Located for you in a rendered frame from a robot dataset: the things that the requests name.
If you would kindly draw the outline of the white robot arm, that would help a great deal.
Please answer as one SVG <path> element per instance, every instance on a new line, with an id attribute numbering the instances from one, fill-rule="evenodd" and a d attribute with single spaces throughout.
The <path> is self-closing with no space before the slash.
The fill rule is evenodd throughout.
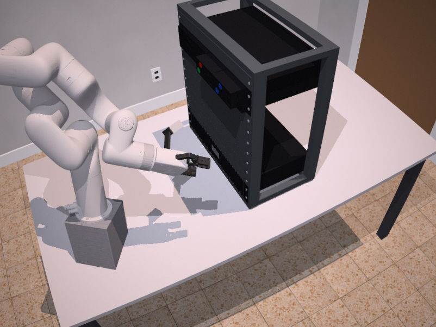
<path id="1" fill-rule="evenodd" d="M 69 110 L 47 86 L 50 81 L 109 134 L 102 149 L 105 163 L 148 171 L 154 146 L 133 141 L 138 126 L 135 113 L 119 110 L 96 78 L 60 44 L 51 42 L 34 52 L 29 40 L 18 38 L 0 49 L 0 85 L 12 86 L 17 99 L 31 111 L 24 123 L 28 137 L 71 173 L 76 202 L 65 205 L 65 210 L 81 222 L 100 222 L 110 216 L 113 206 L 105 196 L 96 128 L 77 120 L 61 130 Z"/>

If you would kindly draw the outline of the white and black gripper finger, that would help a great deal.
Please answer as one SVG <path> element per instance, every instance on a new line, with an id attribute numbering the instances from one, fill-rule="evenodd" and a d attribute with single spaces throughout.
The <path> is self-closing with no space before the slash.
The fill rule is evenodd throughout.
<path id="1" fill-rule="evenodd" d="M 188 164 L 188 166 L 197 166 L 199 168 L 210 169 L 210 158 L 198 156 L 192 153 L 184 153 L 176 155 L 176 159 L 186 159 L 186 164 Z M 190 162 L 190 159 L 192 162 Z"/>
<path id="2" fill-rule="evenodd" d="M 197 169 L 196 166 L 188 166 L 188 170 L 182 174 L 187 175 L 187 176 L 191 176 L 191 177 L 195 177 L 196 176 L 196 169 Z"/>

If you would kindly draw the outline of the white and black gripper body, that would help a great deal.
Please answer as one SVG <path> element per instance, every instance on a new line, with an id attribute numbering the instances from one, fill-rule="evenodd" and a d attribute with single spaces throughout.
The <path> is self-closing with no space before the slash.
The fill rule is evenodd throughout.
<path id="1" fill-rule="evenodd" d="M 151 168 L 148 171 L 176 177 L 188 170 L 188 164 L 185 163 L 185 159 L 182 161 L 176 159 L 176 155 L 184 154 L 186 152 L 166 148 L 156 148 L 155 145 L 153 146 L 154 158 Z"/>

